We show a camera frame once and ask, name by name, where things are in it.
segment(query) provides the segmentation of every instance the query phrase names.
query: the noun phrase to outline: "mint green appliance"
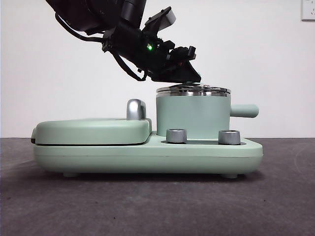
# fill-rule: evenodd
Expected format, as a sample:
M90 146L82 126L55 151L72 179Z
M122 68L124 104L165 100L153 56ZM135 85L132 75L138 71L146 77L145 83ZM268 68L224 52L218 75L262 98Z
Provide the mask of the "mint green appliance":
M230 116L255 117L255 105L230 105L230 91L200 84L157 90L157 132L146 105L132 99L124 119L47 121L31 140L48 171L79 173L204 173L236 178L255 171L262 145L229 130Z

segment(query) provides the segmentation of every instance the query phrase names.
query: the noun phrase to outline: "metal rim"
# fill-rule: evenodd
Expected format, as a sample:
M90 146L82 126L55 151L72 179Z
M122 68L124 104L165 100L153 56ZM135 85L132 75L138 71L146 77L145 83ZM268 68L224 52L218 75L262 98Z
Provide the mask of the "metal rim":
M211 87L199 83L186 83L157 89L160 96L224 96L229 97L231 90L227 88Z

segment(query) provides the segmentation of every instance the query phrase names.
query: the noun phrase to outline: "mint green handle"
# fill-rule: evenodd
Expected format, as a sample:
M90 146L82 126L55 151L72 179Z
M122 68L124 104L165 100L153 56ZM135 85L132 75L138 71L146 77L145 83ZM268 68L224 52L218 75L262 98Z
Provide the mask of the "mint green handle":
M254 118L258 115L259 108L255 104L238 104L231 105L232 117L247 117Z

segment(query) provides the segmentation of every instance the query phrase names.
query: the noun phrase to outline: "appliance foot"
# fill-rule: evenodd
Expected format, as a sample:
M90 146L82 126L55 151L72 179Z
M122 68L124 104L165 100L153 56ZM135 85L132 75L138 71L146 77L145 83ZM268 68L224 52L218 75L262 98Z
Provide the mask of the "appliance foot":
M223 178L237 178L237 174L221 174Z
M73 178L79 175L80 175L79 173L63 173L63 177L66 177L66 178Z

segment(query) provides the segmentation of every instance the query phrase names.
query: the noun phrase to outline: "robotic arm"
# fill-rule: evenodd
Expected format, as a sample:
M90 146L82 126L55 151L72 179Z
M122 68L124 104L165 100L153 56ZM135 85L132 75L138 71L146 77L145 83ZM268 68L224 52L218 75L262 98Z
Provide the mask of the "robotic arm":
M175 48L172 41L158 38L158 31L172 25L176 18L168 7L150 17L140 30L146 0L46 0L56 12L57 21L72 35L84 41L102 43L119 66L131 77L156 82L200 82L200 75L190 64L195 59L193 46ZM85 37L96 33L103 37ZM122 60L125 58L144 71L137 76Z

